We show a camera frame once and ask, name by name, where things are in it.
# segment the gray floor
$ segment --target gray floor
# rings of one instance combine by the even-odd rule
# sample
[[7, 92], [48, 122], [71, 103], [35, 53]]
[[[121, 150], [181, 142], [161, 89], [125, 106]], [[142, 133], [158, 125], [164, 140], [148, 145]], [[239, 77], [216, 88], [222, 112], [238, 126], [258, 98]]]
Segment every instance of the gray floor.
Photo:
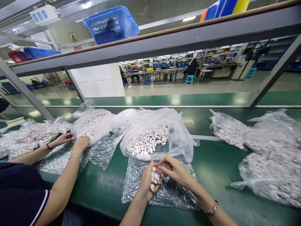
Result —
[[[178, 73], [175, 83], [156, 81], [155, 77], [152, 77], [151, 85], [145, 85], [143, 82], [134, 85], [129, 84], [125, 86], [124, 90], [126, 96], [254, 92], [268, 75], [268, 71], [257, 71], [253, 78], [246, 78], [240, 82], [219, 78], [210, 79], [208, 83], [199, 84], [199, 82], [194, 81], [193, 84], [185, 84], [182, 79], [183, 74]], [[301, 73], [284, 73], [270, 89], [270, 91], [289, 90], [301, 90]], [[60, 89], [57, 86], [37, 89], [32, 93], [37, 99], [77, 98], [75, 90]], [[22, 94], [7, 96], [12, 100], [24, 99]]]

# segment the warning sign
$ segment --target warning sign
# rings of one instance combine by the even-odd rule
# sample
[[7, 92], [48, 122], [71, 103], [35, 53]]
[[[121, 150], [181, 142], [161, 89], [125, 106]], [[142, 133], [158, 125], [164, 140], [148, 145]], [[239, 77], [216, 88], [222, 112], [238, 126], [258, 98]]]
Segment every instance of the warning sign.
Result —
[[77, 38], [75, 32], [71, 32], [71, 33], [69, 33], [68, 35], [69, 35], [70, 41], [71, 41], [72, 43], [78, 42], [78, 38]]
[[82, 49], [82, 47], [81, 46], [75, 46], [74, 47], [74, 50], [79, 50], [79, 49]]

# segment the white wall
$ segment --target white wall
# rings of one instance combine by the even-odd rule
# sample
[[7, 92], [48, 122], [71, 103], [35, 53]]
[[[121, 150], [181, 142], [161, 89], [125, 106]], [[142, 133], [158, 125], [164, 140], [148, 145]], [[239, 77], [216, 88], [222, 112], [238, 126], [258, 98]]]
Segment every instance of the white wall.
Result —
[[125, 96], [118, 63], [70, 71], [85, 98]]
[[[82, 24], [82, 22], [80, 22], [80, 23], [70, 22], [70, 23], [64, 24], [62, 26], [51, 29], [51, 32], [52, 32], [53, 37], [56, 40], [58, 46], [64, 46], [67, 44], [71, 44], [72, 41], [70, 40], [70, 37], [68, 34], [72, 33], [72, 32], [75, 32], [76, 38], [78, 39], [78, 41], [83, 41], [83, 40], [92, 38], [91, 32], [85, 25]], [[82, 47], [82, 49], [85, 49], [85, 48], [88, 48], [90, 46], [95, 46], [95, 45], [96, 45], [95, 42], [86, 43], [86, 44], [82, 44], [81, 47]], [[60, 51], [62, 51], [63, 53], [72, 52], [72, 51], [74, 51], [74, 47], [61, 49]]]

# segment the worker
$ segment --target worker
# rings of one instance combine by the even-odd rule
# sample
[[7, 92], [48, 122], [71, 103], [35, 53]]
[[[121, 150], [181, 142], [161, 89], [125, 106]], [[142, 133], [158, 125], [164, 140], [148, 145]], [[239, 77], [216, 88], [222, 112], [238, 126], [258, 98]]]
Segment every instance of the worker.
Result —
[[41, 84], [40, 82], [38, 82], [36, 80], [33, 80], [33, 79], [31, 79], [31, 83], [34, 85], [35, 88], [37, 88], [38, 85], [41, 85], [41, 86], [45, 87], [44, 84]]
[[[132, 67], [131, 70], [130, 70], [130, 73], [136, 73], [136, 72], [138, 72], [138, 69], [135, 68], [135, 67]], [[132, 75], [131, 76], [132, 83], [134, 83], [134, 77], [136, 77], [138, 82], [140, 82], [139, 75]]]
[[90, 143], [89, 137], [76, 140], [67, 165], [51, 190], [32, 166], [54, 147], [72, 141], [73, 136], [63, 134], [30, 153], [0, 163], [1, 225], [79, 225], [78, 216], [63, 211], [77, 178], [82, 152]]
[[[218, 206], [208, 192], [191, 176], [182, 163], [170, 156], [165, 156], [159, 163], [151, 163], [145, 169], [138, 190], [119, 226], [139, 226], [148, 201], [152, 196], [151, 171], [156, 167], [166, 176], [193, 192], [205, 214], [213, 226], [237, 226], [237, 224]], [[158, 191], [162, 179], [158, 181], [155, 191]]]
[[124, 80], [125, 85], [126, 85], [126, 84], [128, 83], [128, 81], [127, 81], [126, 78], [124, 77], [124, 72], [123, 72], [123, 70], [121, 70], [121, 69], [120, 69], [120, 74], [121, 74], [122, 80]]
[[195, 72], [197, 71], [197, 68], [199, 67], [199, 64], [197, 63], [197, 59], [194, 58], [191, 62], [191, 64], [189, 64], [187, 66], [187, 69], [183, 72], [184, 73], [184, 77], [183, 79], [186, 80], [187, 75], [194, 75]]

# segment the red crate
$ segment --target red crate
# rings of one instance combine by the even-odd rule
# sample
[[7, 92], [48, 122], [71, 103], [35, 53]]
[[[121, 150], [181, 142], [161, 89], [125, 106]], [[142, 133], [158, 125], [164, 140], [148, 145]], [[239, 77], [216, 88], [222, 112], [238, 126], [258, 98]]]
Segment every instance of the red crate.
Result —
[[20, 52], [11, 51], [7, 54], [15, 63], [26, 62]]

